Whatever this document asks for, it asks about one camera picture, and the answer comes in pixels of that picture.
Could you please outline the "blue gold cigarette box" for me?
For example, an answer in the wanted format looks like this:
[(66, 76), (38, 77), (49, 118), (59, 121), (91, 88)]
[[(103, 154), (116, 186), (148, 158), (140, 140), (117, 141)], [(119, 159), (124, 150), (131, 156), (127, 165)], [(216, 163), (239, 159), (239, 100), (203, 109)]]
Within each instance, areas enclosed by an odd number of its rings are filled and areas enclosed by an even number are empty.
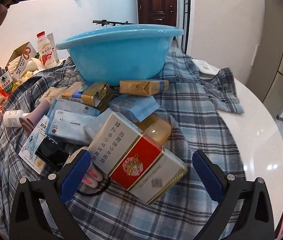
[(75, 82), (61, 94), (61, 97), (64, 100), (98, 107), (110, 92), (108, 82)]

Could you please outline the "Raison blue white box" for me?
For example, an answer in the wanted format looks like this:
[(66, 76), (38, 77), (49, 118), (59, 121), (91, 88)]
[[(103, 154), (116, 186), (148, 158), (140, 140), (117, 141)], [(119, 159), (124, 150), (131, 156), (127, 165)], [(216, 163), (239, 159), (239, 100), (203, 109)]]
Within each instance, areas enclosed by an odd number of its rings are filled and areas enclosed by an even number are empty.
[(49, 118), (44, 115), (30, 133), (30, 136), (27, 138), (18, 154), (30, 168), (42, 176), (47, 175), (49, 167), (41, 157), (36, 155), (36, 151), (47, 137), (46, 127), (48, 123)]

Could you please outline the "amber soap bar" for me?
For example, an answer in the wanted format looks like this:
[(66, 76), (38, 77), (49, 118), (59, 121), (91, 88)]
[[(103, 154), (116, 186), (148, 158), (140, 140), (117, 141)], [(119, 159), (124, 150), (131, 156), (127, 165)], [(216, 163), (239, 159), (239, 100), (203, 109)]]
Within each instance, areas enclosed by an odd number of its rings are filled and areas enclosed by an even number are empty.
[(171, 125), (155, 114), (149, 115), (141, 122), (135, 122), (135, 125), (161, 145), (167, 141), (172, 132)]

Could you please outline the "cream patterned box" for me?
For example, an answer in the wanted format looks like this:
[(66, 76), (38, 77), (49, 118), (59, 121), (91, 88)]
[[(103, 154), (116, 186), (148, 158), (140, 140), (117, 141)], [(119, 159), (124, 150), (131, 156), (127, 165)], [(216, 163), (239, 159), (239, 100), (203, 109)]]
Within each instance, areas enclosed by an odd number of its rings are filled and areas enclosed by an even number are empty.
[(39, 98), (39, 103), (43, 101), (48, 101), (50, 105), (53, 104), (54, 100), (59, 99), (62, 93), (67, 89), (67, 87), (50, 87), (46, 92)]

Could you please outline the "beige refrigerator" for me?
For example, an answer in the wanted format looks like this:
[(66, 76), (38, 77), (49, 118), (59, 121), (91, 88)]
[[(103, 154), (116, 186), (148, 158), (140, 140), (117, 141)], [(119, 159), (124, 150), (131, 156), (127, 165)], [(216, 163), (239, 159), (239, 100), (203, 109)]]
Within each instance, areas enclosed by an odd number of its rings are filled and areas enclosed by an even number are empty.
[(283, 113), (283, 0), (265, 0), (261, 44), (247, 87), (273, 118)]

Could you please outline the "black folding e-bike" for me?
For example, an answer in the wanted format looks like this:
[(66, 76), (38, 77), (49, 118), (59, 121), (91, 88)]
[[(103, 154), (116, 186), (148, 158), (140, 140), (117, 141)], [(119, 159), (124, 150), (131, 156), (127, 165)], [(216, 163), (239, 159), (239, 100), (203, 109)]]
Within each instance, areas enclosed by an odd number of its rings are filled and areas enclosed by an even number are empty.
[(108, 21), (108, 20), (92, 20), (93, 24), (96, 25), (101, 25), (102, 27), (115, 27), (115, 26), (120, 26), (120, 25), (131, 25), (132, 23), (126, 21), (126, 22), (114, 22), (114, 21)]

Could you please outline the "blue plastic basin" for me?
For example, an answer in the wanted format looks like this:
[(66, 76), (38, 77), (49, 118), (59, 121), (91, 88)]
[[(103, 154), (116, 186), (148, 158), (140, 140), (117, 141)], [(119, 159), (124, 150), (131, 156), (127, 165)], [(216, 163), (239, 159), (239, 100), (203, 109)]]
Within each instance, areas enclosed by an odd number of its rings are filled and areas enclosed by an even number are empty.
[(69, 37), (56, 49), (68, 51), (86, 81), (106, 81), (117, 86), (122, 80), (157, 75), (173, 38), (183, 34), (183, 29), (170, 25), (128, 24)]

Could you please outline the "white lotion bottle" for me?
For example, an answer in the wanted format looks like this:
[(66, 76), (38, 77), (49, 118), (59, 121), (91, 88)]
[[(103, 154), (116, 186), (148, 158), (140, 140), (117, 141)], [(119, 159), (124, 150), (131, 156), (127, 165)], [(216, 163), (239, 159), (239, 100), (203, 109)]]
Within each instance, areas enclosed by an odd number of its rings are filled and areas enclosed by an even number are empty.
[(5, 127), (22, 127), (20, 118), (24, 118), (26, 115), (28, 115), (28, 113), (24, 113), (24, 111), (22, 110), (6, 111), (3, 115), (3, 122)]

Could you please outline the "light blue tissue pack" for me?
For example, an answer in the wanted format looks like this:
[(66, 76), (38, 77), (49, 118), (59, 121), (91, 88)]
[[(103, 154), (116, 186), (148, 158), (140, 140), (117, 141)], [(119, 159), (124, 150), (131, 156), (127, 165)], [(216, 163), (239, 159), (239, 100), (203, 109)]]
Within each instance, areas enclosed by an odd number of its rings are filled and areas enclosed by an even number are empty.
[(153, 96), (122, 94), (109, 102), (109, 107), (132, 122), (142, 122), (160, 108)]

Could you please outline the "white paper with QR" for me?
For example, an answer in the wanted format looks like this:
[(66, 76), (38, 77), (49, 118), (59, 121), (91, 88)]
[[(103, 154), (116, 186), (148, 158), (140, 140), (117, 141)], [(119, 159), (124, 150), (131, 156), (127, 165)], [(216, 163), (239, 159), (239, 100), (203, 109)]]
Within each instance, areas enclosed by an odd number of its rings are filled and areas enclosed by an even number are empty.
[(206, 61), (199, 59), (192, 59), (192, 62), (198, 67), (199, 72), (202, 75), (214, 76), (219, 72), (219, 69), (217, 67), (208, 64)]

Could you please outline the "gold wrapped packet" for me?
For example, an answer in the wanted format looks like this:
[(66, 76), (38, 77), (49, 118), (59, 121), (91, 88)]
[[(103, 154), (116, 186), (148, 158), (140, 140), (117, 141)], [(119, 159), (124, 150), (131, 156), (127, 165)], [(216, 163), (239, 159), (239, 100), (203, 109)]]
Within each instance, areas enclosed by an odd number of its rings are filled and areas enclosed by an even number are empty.
[(120, 94), (153, 96), (169, 89), (167, 80), (123, 80), (120, 81)]

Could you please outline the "strawberry milk bottle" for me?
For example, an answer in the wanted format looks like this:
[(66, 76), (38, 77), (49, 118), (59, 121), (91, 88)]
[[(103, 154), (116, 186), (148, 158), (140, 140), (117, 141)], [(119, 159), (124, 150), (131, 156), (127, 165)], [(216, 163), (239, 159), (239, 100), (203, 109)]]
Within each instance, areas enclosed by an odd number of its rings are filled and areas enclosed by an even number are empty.
[(45, 31), (42, 31), (37, 34), (37, 49), (39, 58), (45, 69), (57, 66), (59, 58), (52, 33), (46, 34)]

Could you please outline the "blue plaid cloth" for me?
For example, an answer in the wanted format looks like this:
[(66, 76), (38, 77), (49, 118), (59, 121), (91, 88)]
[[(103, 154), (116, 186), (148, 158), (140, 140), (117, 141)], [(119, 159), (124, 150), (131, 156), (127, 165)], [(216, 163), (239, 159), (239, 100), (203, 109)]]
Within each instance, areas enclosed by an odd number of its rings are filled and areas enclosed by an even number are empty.
[[(244, 113), (231, 70), (223, 68), (212, 79), (201, 79), (191, 57), (169, 52), (163, 69), (152, 79), (170, 83), (166, 92), (154, 96), (160, 105), (155, 113), (172, 126), (164, 147), (186, 163), (188, 172), (152, 205), (141, 202), (115, 182), (97, 196), (76, 193), (66, 206), (90, 239), (193, 239), (217, 206), (193, 169), (192, 154), (197, 150), (226, 174), (244, 178), (237, 146), (217, 112)], [(18, 87), (4, 111), (32, 111), (48, 88), (69, 87), (83, 80), (69, 57)], [(6, 128), (0, 121), (0, 229), (8, 238), (10, 210), (19, 180), (43, 178), (18, 155), (26, 139), (23, 129)]]

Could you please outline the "dark wooden door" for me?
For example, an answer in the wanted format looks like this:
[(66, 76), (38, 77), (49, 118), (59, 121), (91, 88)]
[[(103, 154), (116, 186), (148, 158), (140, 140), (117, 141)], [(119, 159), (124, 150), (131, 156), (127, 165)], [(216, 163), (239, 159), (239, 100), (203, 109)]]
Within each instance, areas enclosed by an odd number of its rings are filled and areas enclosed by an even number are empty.
[(137, 0), (138, 23), (177, 25), (177, 0)]

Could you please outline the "green white paper cup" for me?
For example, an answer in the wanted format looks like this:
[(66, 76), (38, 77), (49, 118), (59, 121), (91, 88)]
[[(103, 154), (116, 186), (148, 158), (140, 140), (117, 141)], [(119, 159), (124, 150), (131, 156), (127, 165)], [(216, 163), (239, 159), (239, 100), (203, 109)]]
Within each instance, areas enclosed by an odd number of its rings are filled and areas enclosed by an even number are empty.
[(0, 85), (4, 92), (10, 94), (13, 90), (14, 82), (13, 78), (7, 67), (0, 67)]

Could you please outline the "red white cigarette carton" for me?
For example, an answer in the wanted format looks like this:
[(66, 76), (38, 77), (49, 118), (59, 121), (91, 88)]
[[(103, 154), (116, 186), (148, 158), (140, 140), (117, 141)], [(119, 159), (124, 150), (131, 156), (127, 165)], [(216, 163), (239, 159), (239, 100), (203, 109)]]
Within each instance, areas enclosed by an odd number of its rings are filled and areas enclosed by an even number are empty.
[(148, 205), (188, 171), (184, 161), (117, 112), (107, 118), (88, 151), (94, 165)]

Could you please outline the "grey clear small box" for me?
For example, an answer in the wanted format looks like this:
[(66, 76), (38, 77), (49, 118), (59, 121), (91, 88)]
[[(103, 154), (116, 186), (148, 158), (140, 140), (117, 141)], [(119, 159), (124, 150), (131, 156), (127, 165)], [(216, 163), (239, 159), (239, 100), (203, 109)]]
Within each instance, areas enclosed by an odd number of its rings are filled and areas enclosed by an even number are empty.
[(108, 108), (84, 127), (84, 132), (91, 141), (96, 137), (112, 113), (113, 111)]

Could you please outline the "pink rolled mat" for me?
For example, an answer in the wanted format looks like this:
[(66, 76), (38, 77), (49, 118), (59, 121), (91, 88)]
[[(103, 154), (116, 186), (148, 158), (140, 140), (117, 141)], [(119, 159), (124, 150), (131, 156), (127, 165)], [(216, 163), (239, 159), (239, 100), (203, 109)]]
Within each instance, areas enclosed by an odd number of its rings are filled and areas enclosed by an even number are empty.
[(20, 124), (27, 135), (33, 131), (41, 118), (48, 113), (50, 103), (43, 100), (31, 113), (19, 118)]

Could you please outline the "black small box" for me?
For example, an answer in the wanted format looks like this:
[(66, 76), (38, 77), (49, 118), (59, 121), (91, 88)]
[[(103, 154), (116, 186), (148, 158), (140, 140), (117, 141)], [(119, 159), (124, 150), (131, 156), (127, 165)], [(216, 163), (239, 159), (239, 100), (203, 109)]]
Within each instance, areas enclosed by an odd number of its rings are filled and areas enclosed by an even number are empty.
[(69, 154), (49, 137), (45, 137), (37, 147), (35, 154), (42, 159), (53, 171), (59, 172)]

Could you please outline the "open cardboard box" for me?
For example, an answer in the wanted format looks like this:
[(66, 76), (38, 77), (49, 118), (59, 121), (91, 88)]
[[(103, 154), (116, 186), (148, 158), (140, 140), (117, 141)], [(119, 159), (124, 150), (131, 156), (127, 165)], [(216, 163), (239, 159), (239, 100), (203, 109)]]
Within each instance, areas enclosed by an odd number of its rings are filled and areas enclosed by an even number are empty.
[(7, 62), (7, 68), (13, 81), (21, 78), (28, 62), (35, 57), (37, 51), (30, 42), (26, 42), (16, 48)]

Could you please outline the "light blue wipes pack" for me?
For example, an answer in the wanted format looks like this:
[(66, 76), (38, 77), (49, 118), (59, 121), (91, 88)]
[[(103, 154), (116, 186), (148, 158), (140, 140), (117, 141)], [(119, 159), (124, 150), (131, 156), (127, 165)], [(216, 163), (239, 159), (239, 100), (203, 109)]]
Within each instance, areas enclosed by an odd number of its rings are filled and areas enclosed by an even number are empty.
[(93, 121), (100, 111), (79, 102), (64, 99), (54, 100), (48, 112), (46, 134), (57, 141), (87, 146), (91, 139), (84, 127)]

